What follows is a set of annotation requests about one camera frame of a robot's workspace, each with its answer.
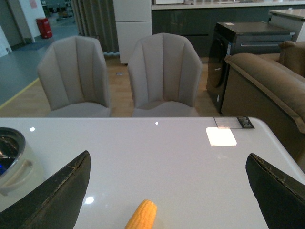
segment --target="wooden floor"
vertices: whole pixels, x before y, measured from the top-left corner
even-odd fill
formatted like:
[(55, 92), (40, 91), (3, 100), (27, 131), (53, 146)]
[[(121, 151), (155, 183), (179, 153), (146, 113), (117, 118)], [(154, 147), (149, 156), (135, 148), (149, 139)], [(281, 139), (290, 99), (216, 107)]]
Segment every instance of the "wooden floor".
[[(119, 57), (106, 57), (111, 92), (112, 117), (131, 117), (132, 94), (127, 66)], [(196, 110), (200, 116), (219, 116), (206, 91), (208, 64), (203, 64)], [(50, 112), (48, 100), (39, 80), (0, 107), (0, 117), (45, 117)]]

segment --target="brown sofa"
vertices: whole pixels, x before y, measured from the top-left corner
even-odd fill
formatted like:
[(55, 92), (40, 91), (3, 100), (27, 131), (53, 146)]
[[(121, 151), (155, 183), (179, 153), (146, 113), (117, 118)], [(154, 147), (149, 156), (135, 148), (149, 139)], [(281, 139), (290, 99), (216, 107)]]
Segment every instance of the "brown sofa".
[(305, 42), (280, 47), (280, 54), (226, 57), (230, 71), (221, 111), (266, 122), (305, 171)]

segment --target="gray floor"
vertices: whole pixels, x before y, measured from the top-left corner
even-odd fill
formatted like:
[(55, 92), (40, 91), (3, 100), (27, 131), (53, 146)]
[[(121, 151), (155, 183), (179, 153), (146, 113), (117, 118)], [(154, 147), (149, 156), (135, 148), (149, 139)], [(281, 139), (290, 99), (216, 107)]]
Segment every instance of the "gray floor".
[(36, 43), (0, 57), (0, 105), (38, 78), (36, 67), (53, 41), (79, 33), (73, 17), (57, 21), (51, 25), (51, 30), (51, 38), (38, 37)]

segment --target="rice cooker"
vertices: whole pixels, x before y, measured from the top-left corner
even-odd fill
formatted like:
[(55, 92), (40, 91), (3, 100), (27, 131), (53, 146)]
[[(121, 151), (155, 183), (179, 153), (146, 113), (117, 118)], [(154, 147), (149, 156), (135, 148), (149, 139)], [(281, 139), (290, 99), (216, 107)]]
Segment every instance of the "rice cooker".
[(42, 165), (22, 133), (0, 127), (0, 212), (43, 181)]

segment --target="white cabinet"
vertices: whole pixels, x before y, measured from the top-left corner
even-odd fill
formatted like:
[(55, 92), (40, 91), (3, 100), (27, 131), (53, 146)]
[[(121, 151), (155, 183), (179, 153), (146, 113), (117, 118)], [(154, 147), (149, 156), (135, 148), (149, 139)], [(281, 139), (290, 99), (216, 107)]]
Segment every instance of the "white cabinet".
[(305, 10), (270, 10), (272, 15), (269, 24), (294, 31), (291, 40), (305, 41)]
[(128, 63), (136, 42), (152, 34), (151, 0), (113, 0), (120, 62)]

